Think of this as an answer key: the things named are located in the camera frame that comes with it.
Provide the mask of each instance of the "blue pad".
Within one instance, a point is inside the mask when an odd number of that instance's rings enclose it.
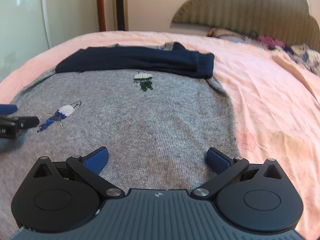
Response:
[[[233,164],[233,160],[211,147],[207,152],[207,164],[219,175]]]
[[[3,105],[0,104],[0,114],[13,114],[18,111],[16,105]]]
[[[109,152],[106,147],[100,147],[82,158],[83,165],[95,174],[99,174],[99,172],[107,165],[108,160]]]

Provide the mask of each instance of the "embroidered fishing lure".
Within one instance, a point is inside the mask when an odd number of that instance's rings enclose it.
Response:
[[[81,104],[82,104],[81,101],[77,101],[77,102],[72,103],[71,105],[66,105],[66,106],[60,107],[54,113],[53,116],[49,117],[47,119],[47,121],[45,121],[42,125],[39,126],[40,128],[39,128],[39,130],[37,132],[41,132],[41,131],[47,129],[48,126],[53,124],[54,122],[60,122],[61,128],[63,128],[62,124],[61,124],[61,121],[63,119],[66,119],[69,115],[71,115],[75,111],[75,108],[77,106],[80,106]]]
[[[147,73],[135,74],[133,77],[134,83],[140,83],[141,89],[146,92],[148,89],[153,90],[151,79],[153,76]]]

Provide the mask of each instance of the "gray plastic base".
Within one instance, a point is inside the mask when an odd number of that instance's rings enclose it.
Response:
[[[77,229],[58,234],[43,234],[24,228],[12,239],[298,240],[303,238],[295,231],[272,236],[242,232],[225,222],[209,201],[192,199],[185,190],[132,189],[125,198],[106,201],[95,218]]]

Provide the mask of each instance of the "pink bed sheet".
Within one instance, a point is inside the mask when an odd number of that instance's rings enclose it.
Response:
[[[0,83],[0,103],[65,57],[88,46],[159,45],[178,41],[187,49],[215,54],[214,75],[229,93],[236,137],[251,163],[273,157],[298,190],[304,212],[296,230],[320,236],[320,78],[281,52],[215,38],[169,33],[105,32],[74,38],[26,62]]]

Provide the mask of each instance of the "curved headboard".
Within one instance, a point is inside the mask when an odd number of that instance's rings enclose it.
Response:
[[[306,0],[188,0],[175,13],[173,23],[222,27],[243,34],[307,44],[320,52],[320,30],[310,16]]]

